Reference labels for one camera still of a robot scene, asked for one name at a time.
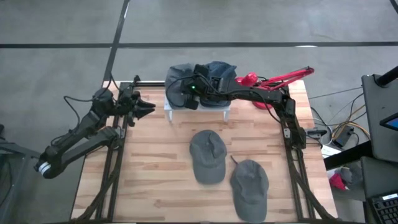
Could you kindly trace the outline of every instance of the wooden table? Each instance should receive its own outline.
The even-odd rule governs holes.
[[[313,128],[304,82],[297,81],[289,88],[301,127]],[[114,86],[110,89],[117,95]],[[249,101],[234,100],[227,123],[221,113],[197,111],[175,112],[169,123],[164,113],[164,88],[140,91],[143,100],[156,104],[156,110],[136,121],[134,128],[128,127],[115,222],[241,222],[229,184],[235,167],[230,155],[238,162],[257,161],[266,171],[267,222],[297,221],[280,124],[267,111],[256,109]],[[189,142],[205,129],[216,131],[227,146],[226,177],[217,185],[201,185],[193,175]],[[72,218],[82,214],[99,191],[106,150],[86,157]],[[337,217],[319,146],[308,144],[303,153],[312,192]],[[105,204],[104,215],[108,210]],[[306,210],[304,199],[302,205]]]

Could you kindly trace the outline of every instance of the red object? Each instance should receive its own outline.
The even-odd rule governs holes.
[[[299,80],[301,78],[306,77],[314,72],[314,69],[311,67],[306,67],[294,72],[290,72],[285,75],[280,75],[278,77],[270,78],[268,80],[257,82],[257,75],[253,72],[248,73],[244,78],[238,77],[235,80],[245,86],[253,86],[254,84],[258,83],[258,88],[262,88],[265,90],[278,90],[283,88],[290,83]],[[253,105],[259,109],[266,110],[267,107],[270,109],[272,108],[271,105],[265,105],[264,103],[254,102]]]
[[[346,186],[343,183],[343,180],[341,179],[341,176],[339,174],[334,174],[332,177],[329,179],[330,185],[337,187],[340,190],[346,190]]]

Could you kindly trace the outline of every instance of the white platform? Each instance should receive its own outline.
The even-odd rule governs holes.
[[[184,110],[189,110],[192,111],[192,113],[195,113],[197,111],[199,112],[215,112],[215,111],[220,111],[223,113],[223,120],[225,122],[228,121],[228,117],[229,117],[229,111],[230,111],[231,107],[229,106],[224,106],[224,107],[220,107],[220,108],[209,108],[209,107],[204,107],[199,103],[198,109],[196,110],[191,110],[191,109],[187,109],[187,108],[180,108],[180,109],[173,109],[170,106],[169,101],[167,100],[167,98],[165,97],[164,100],[164,111],[166,113],[166,118],[168,121],[172,122],[173,119],[173,111],[184,111]]]

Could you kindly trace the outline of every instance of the cap brim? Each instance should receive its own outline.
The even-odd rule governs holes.
[[[234,193],[234,205],[236,214],[245,222],[261,223],[267,216],[267,197],[259,203],[250,204],[240,199]]]
[[[193,173],[199,183],[220,183],[225,177],[225,160],[223,160],[218,166],[212,168],[203,167],[201,164],[197,164],[193,161]]]

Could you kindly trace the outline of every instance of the gray floor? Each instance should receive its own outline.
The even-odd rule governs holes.
[[[112,42],[123,0],[2,0],[0,44]],[[388,0],[183,1],[132,0],[121,42],[395,41],[398,15]],[[75,125],[63,95],[90,98],[100,86],[109,49],[0,49],[0,123],[9,141],[42,152]],[[178,63],[223,60],[244,75],[264,77],[306,65],[309,97],[360,86],[362,75],[397,65],[398,47],[118,50],[117,80],[163,80]],[[361,90],[310,100],[323,119]],[[363,104],[358,100],[356,108]],[[80,114],[90,107],[73,104]],[[346,119],[349,108],[330,123]],[[366,117],[358,120],[367,128]],[[359,133],[361,142],[365,137]],[[82,160],[52,180],[31,170],[14,212],[14,223],[68,220]],[[363,221],[362,204],[335,192],[339,217]]]

